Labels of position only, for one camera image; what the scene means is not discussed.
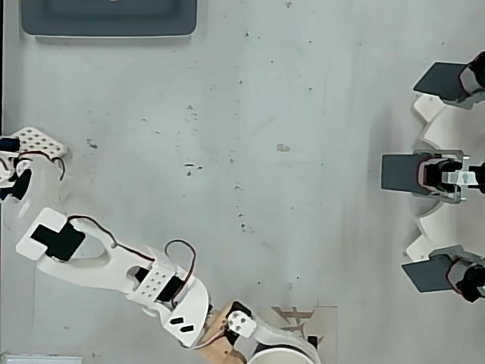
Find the tan gripper body black servo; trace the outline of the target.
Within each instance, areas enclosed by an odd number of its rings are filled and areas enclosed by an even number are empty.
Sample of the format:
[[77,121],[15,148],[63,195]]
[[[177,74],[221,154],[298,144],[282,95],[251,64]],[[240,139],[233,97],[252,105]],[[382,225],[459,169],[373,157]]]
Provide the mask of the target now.
[[239,340],[239,334],[229,329],[229,316],[235,311],[252,316],[252,311],[245,304],[230,300],[222,308],[214,309],[206,320],[202,336],[196,344],[199,347],[196,352],[208,363],[231,364],[230,352]]

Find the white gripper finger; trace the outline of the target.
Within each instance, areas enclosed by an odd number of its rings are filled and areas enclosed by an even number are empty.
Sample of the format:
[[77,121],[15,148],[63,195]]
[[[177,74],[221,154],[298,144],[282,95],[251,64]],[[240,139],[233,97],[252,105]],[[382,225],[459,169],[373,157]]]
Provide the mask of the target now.
[[321,363],[315,347],[294,334],[275,328],[259,317],[235,311],[229,316],[229,329],[258,346],[247,360],[254,364],[317,364]]

